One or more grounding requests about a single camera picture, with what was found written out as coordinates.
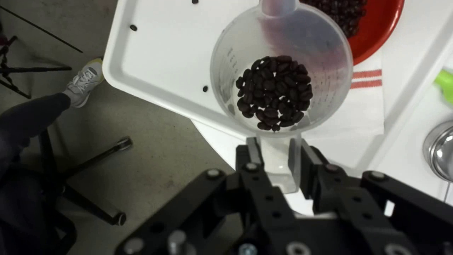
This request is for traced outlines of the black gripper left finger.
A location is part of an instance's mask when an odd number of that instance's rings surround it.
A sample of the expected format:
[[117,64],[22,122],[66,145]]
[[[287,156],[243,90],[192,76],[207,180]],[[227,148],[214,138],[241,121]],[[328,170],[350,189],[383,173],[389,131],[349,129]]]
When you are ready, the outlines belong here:
[[272,183],[257,138],[248,138],[246,145],[237,148],[237,172],[243,189],[254,196],[272,197]]

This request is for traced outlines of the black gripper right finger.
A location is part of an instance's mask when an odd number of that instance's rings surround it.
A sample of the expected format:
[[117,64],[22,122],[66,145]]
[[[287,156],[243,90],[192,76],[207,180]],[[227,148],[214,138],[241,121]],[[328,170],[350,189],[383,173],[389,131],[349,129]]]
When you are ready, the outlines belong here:
[[318,169],[328,165],[329,161],[322,152],[311,146],[305,139],[297,138],[291,141],[288,166],[295,185],[306,199],[314,199],[319,193]]

